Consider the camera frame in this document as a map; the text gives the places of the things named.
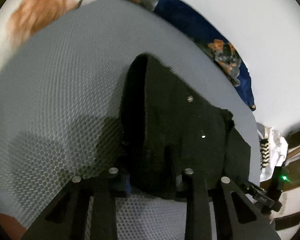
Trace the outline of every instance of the silver screw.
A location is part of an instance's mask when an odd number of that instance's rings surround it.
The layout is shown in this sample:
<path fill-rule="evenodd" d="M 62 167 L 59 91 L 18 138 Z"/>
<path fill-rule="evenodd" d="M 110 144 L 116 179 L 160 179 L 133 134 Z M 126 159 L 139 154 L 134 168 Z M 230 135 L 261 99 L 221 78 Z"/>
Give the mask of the silver screw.
<path fill-rule="evenodd" d="M 78 183 L 78 182 L 80 182 L 81 181 L 81 177 L 80 176 L 74 176 L 73 178 L 72 178 L 72 182 L 73 183 Z"/>
<path fill-rule="evenodd" d="M 192 175 L 192 174 L 193 174 L 193 169 L 191 169 L 191 168 L 186 168 L 186 169 L 185 169 L 185 174 L 187 174 L 187 175 Z"/>
<path fill-rule="evenodd" d="M 193 96 L 189 96 L 189 97 L 187 98 L 187 100 L 188 100 L 189 103 L 191 103 L 191 102 L 193 101 Z"/>
<path fill-rule="evenodd" d="M 108 172 L 109 172 L 110 174 L 117 174 L 118 171 L 119 171 L 119 170 L 118 170 L 117 168 L 113 167 L 113 168 L 110 168 Z"/>
<path fill-rule="evenodd" d="M 230 183 L 230 179 L 229 179 L 228 177 L 222 177 L 222 178 L 221 178 L 221 181 L 222 181 L 223 183 L 225 183 L 225 184 Z"/>

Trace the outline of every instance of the mesh surface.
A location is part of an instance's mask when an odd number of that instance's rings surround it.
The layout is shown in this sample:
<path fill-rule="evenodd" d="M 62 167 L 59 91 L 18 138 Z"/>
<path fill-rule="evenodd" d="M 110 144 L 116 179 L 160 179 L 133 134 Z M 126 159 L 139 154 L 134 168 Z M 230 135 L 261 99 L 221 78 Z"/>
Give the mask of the mesh surface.
<path fill-rule="evenodd" d="M 125 75 L 144 52 L 234 114 L 251 146 L 250 180 L 258 183 L 254 117 L 221 71 L 156 15 L 99 0 L 37 33 L 0 75 L 1 213 L 29 227 L 73 175 L 96 176 L 111 165 L 121 151 Z M 135 196 L 117 205 L 121 239 L 182 239 L 184 203 Z"/>

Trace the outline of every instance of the gray mesh fabric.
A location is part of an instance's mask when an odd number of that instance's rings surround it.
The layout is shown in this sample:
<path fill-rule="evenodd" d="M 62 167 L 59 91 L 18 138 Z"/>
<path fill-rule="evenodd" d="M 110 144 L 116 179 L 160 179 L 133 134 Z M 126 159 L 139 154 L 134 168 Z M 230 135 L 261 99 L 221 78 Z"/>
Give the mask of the gray mesh fabric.
<path fill-rule="evenodd" d="M 113 162 L 121 151 L 125 75 L 144 52 L 234 114 L 251 146 L 250 180 L 258 183 L 256 123 L 223 73 L 153 13 L 99 0 L 37 33 L 0 74 L 0 212 L 28 227 L 73 175 L 96 176 Z M 121 239 L 184 234 L 184 203 L 139 196 L 117 205 Z"/>

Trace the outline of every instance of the reddish brown surface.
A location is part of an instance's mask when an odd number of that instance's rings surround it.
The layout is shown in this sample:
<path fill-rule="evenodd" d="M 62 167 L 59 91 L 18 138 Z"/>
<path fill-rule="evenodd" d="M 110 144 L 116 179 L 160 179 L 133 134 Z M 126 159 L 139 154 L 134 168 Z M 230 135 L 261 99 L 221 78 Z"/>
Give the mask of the reddish brown surface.
<path fill-rule="evenodd" d="M 18 221 L 0 213 L 0 224 L 12 240 L 20 240 L 26 229 Z"/>

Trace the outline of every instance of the orange and white fur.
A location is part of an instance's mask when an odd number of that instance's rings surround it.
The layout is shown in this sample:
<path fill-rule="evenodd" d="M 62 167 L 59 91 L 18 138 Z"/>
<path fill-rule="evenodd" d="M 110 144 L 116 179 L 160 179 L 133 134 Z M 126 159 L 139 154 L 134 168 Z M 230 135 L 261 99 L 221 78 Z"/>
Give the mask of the orange and white fur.
<path fill-rule="evenodd" d="M 0 71 L 32 35 L 95 0 L 7 0 L 0 10 Z"/>

